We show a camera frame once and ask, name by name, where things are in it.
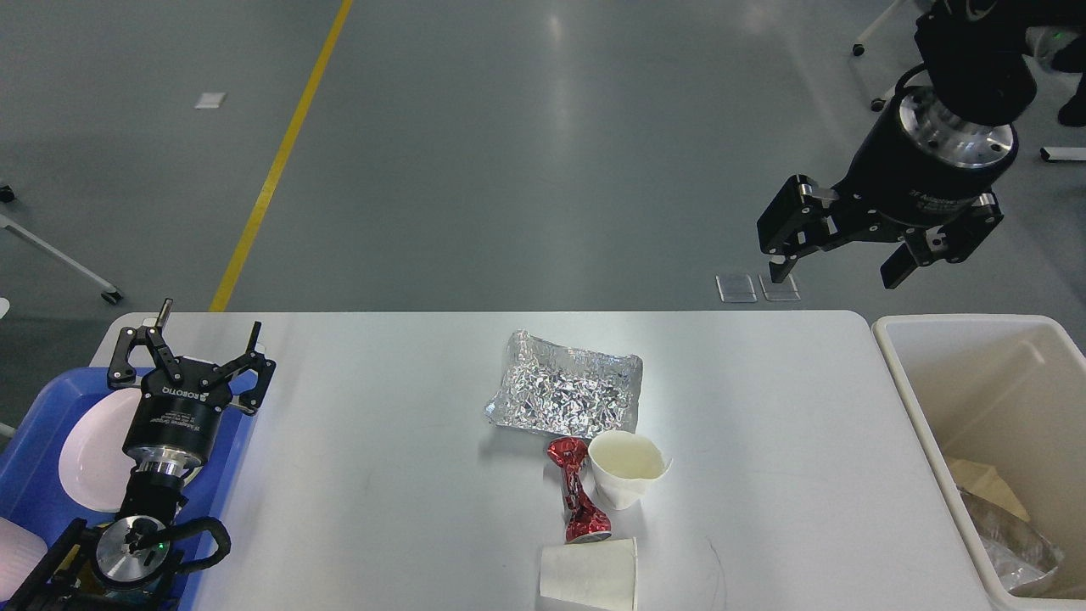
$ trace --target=crumpled aluminum foil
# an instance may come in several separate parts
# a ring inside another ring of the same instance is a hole
[[[502,387],[483,410],[493,424],[585,440],[637,428],[640,357],[567,348],[518,331],[506,364]]]
[[[1063,562],[1063,550],[1003,508],[958,492],[1003,589],[1024,597],[1044,594]]]

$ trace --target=blue tray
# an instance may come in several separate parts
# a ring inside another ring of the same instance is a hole
[[[150,370],[141,370],[140,375]],[[251,389],[255,377],[245,374],[230,384],[235,394]],[[109,395],[105,368],[72,370],[53,379],[35,399],[23,419],[15,437],[0,456],[0,517],[18,524],[52,545],[68,523],[76,518],[88,525],[111,522],[113,514],[91,511],[72,500],[61,485],[56,472],[61,448],[72,428],[94,404]],[[220,517],[226,495],[240,467],[249,443],[253,419],[230,409],[223,412],[222,424],[207,464],[191,484],[185,487],[189,502],[177,515],[187,522],[202,515]],[[177,545],[185,559],[206,557],[213,548],[207,534]],[[179,575],[171,595],[181,597],[181,608],[191,608],[199,584],[199,573]]]

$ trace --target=white plate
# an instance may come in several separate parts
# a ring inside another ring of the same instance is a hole
[[[72,500],[91,511],[121,509],[136,461],[121,447],[139,406],[139,389],[124,389],[93,405],[72,428],[58,470]]]

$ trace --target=trash bin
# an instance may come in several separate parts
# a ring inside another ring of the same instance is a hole
[[[1045,317],[886,317],[872,328],[947,506],[995,602],[1086,611],[1086,359]],[[999,584],[943,456],[995,466],[1066,552],[1045,598]]]

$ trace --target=paper cup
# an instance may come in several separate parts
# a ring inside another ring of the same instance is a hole
[[[648,487],[667,473],[660,450],[648,437],[607,431],[589,444],[592,475],[615,509],[626,509],[645,496]]]
[[[578,609],[637,611],[637,540],[544,547],[540,596]]]

